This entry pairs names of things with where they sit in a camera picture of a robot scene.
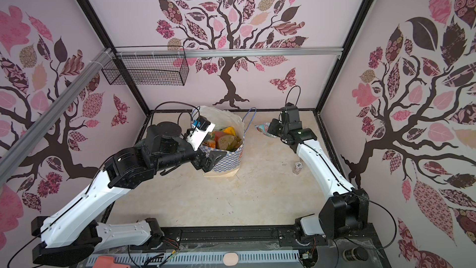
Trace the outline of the teal snack packet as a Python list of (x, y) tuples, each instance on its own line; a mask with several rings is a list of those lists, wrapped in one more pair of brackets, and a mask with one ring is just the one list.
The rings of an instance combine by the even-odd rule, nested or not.
[(270, 138), (276, 138), (275, 135), (272, 135), (268, 132), (269, 130), (269, 127), (270, 127), (270, 122), (267, 122), (267, 123), (264, 123), (264, 124), (260, 124), (260, 125), (256, 125), (255, 128), (258, 132), (260, 132), (261, 134), (267, 136), (267, 137), (270, 137)]

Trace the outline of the blue checkered paper bag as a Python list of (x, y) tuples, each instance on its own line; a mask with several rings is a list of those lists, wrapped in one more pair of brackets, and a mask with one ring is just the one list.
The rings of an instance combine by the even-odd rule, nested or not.
[(207, 156), (217, 153), (222, 156), (213, 169), (204, 173), (204, 176), (232, 177), (236, 175), (242, 163), (245, 135), (256, 113), (257, 110), (253, 107), (240, 117), (235, 112), (208, 106), (200, 106), (193, 112), (193, 115), (201, 114), (215, 124), (200, 148)]

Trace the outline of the yellow snack packet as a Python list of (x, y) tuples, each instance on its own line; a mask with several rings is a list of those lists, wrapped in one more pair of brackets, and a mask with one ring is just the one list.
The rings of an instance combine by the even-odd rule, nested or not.
[(223, 129), (222, 132), (224, 132), (225, 134), (228, 134), (228, 135), (233, 135), (233, 136), (237, 135), (234, 127), (227, 127), (225, 129)]

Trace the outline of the gold candy bag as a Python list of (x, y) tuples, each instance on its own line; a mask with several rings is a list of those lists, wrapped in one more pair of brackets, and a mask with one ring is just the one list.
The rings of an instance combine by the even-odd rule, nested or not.
[(211, 132), (208, 136), (203, 145), (217, 150), (233, 152), (243, 144), (243, 140), (238, 136), (228, 135), (222, 131)]

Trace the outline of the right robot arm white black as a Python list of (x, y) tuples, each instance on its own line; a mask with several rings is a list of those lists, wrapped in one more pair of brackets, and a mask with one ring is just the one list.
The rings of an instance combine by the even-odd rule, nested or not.
[(343, 238), (364, 230), (368, 224), (369, 197), (348, 182), (325, 155), (316, 134), (302, 127), (299, 109), (288, 102), (273, 119), (268, 133), (278, 137), (300, 157), (321, 187), (326, 203), (318, 214), (299, 218), (304, 236)]

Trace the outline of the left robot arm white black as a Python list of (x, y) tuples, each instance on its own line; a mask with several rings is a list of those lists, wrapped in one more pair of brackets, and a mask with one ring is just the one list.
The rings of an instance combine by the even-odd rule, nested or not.
[(111, 156), (94, 180), (70, 203), (50, 217), (32, 221), (32, 235), (41, 242), (32, 250), (37, 265), (69, 267), (97, 251), (121, 246), (155, 249), (165, 240), (155, 218), (111, 225), (96, 218), (141, 183), (164, 176), (183, 164), (211, 171), (225, 153), (205, 153), (200, 146), (215, 125), (200, 116), (184, 134), (174, 122), (150, 125), (135, 146)]

